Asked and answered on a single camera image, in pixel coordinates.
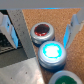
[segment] cork board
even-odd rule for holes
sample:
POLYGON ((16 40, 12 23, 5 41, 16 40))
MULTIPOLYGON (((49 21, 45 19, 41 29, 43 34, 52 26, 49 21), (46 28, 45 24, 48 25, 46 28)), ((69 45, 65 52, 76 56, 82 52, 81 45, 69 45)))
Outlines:
MULTIPOLYGON (((48 22, 55 29, 55 40, 63 44, 63 38, 67 24, 70 24, 73 14, 77 9, 26 9, 22 10, 30 33, 31 28, 39 22, 48 22)), ((64 70, 69 70, 80 77, 84 83, 84 28, 74 38, 67 51, 67 60, 64 70)), ((48 84, 54 73, 41 67, 45 84, 48 84)))

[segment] red object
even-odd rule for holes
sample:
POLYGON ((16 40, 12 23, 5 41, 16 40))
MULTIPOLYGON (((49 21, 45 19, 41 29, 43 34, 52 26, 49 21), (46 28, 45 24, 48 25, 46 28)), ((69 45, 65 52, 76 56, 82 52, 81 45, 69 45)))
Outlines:
POLYGON ((46 24, 40 24, 35 27, 34 32, 37 36, 45 36, 49 32, 49 26, 46 24))

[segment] blue light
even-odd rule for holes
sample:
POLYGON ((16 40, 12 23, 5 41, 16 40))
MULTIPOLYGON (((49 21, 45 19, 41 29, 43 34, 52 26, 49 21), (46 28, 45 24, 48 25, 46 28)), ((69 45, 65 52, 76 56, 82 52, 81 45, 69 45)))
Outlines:
POLYGON ((58 44, 50 43, 43 47, 43 54, 48 58, 58 58, 62 54, 62 49, 58 44))

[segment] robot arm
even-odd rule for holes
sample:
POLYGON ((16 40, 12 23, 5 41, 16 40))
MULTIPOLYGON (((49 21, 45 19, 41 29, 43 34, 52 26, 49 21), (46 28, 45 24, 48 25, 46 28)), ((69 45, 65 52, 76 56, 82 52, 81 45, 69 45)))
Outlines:
POLYGON ((68 48, 75 38, 76 34, 81 31, 84 25, 84 9, 81 9, 77 14, 74 14, 71 23, 67 25, 64 35, 64 48, 68 48))
POLYGON ((0 13, 0 33, 6 36, 14 48, 18 47, 18 38, 14 27, 11 25, 8 15, 3 15, 2 13, 0 13))

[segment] brown speckled surface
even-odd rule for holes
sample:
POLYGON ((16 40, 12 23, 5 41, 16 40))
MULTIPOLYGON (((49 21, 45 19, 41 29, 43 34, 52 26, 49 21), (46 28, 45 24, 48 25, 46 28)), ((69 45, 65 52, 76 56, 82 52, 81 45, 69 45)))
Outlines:
MULTIPOLYGON (((55 40, 63 44, 67 24, 70 24, 73 14, 80 9, 34 9, 23 10, 28 31, 38 22, 48 22, 55 29, 55 40)), ((84 28, 80 31, 67 49, 67 60, 64 70, 74 72, 84 83, 84 28)), ((53 73, 41 67, 45 84, 48 84, 53 73)))

